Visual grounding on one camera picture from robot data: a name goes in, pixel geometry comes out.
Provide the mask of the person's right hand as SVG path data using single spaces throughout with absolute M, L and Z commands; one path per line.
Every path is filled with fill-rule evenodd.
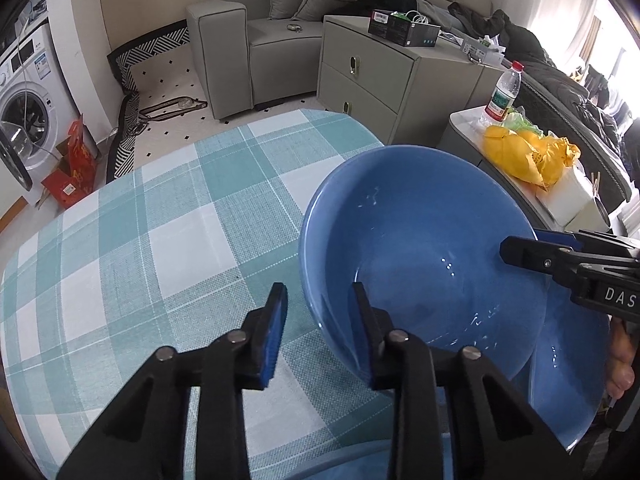
M 611 318 L 605 390 L 613 400 L 620 399 L 634 384 L 632 362 L 636 349 L 623 321 Z

